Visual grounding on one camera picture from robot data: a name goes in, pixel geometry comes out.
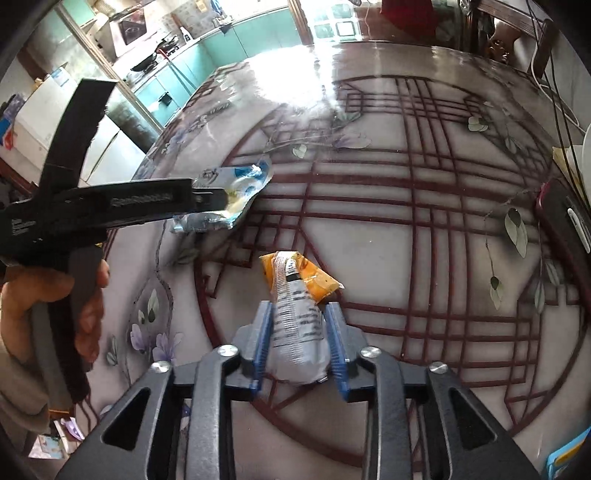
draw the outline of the blue gripper pad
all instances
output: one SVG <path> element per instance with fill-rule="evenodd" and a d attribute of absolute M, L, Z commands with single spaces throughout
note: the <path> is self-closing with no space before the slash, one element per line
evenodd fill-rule
<path fill-rule="evenodd" d="M 330 347 L 330 369 L 335 377 L 337 388 L 345 401 L 349 398 L 349 373 L 343 335 L 346 335 L 346 323 L 343 312 L 337 302 L 331 302 L 324 310 L 326 332 Z"/>
<path fill-rule="evenodd" d="M 252 354 L 254 373 L 251 381 L 251 392 L 256 395 L 261 390 L 262 376 L 267 366 L 269 355 L 269 342 L 273 331 L 273 304 L 270 301 L 262 301 L 256 311 L 255 320 L 252 322 L 251 335 L 256 338 L 255 349 Z"/>

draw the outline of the red cloth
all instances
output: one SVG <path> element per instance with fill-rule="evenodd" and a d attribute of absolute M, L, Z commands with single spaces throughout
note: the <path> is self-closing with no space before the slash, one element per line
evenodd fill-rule
<path fill-rule="evenodd" d="M 415 38 L 435 36 L 437 17 L 431 0 L 382 0 L 382 15 Z"/>

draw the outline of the screw head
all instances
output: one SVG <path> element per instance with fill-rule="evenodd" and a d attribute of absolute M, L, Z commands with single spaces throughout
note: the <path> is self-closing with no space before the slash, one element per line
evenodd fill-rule
<path fill-rule="evenodd" d="M 218 347 L 217 352 L 221 356 L 234 356 L 238 353 L 238 347 L 235 345 L 222 345 Z"/>
<path fill-rule="evenodd" d="M 376 346 L 365 346 L 361 349 L 361 356 L 365 358 L 376 358 L 382 351 Z"/>
<path fill-rule="evenodd" d="M 447 372 L 448 366 L 443 362 L 433 362 L 431 365 L 429 365 L 429 370 L 434 374 L 440 375 Z"/>
<path fill-rule="evenodd" d="M 169 362 L 164 361 L 154 362 L 152 365 L 150 365 L 150 369 L 158 374 L 166 373 L 168 370 L 170 370 L 170 367 L 172 367 L 172 365 Z"/>

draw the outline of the bottle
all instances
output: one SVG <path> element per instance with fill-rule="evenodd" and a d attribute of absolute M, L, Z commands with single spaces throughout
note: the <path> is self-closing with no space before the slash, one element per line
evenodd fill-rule
<path fill-rule="evenodd" d="M 183 34 L 183 38 L 184 38 L 185 42 L 190 42 L 193 39 L 193 37 L 191 36 L 189 31 L 185 27 L 180 27 L 180 29 L 181 29 L 181 33 Z"/>

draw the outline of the snack wrapper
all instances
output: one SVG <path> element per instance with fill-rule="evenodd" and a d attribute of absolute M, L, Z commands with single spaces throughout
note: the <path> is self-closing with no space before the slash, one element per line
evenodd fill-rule
<path fill-rule="evenodd" d="M 189 233 L 232 229 L 271 177 L 271 162 L 268 160 L 261 160 L 246 167 L 208 168 L 193 181 L 193 187 L 225 189 L 228 193 L 228 206 L 225 210 L 217 212 L 176 216 L 173 219 L 172 231 Z"/>
<path fill-rule="evenodd" d="M 310 260 L 304 257 L 299 252 L 276 252 L 273 254 L 264 255 L 261 257 L 262 267 L 265 271 L 265 278 L 269 284 L 269 289 L 273 291 L 274 285 L 274 270 L 273 260 L 279 254 L 289 254 L 295 260 L 295 266 L 299 272 L 302 281 L 306 285 L 308 292 L 316 303 L 320 303 L 328 295 L 344 288 L 344 286 L 337 282 L 333 277 L 326 274 L 319 267 L 314 265 Z"/>
<path fill-rule="evenodd" d="M 277 252 L 261 261 L 275 302 L 267 371 L 293 384 L 322 380 L 330 351 L 316 303 L 342 285 L 298 252 Z"/>

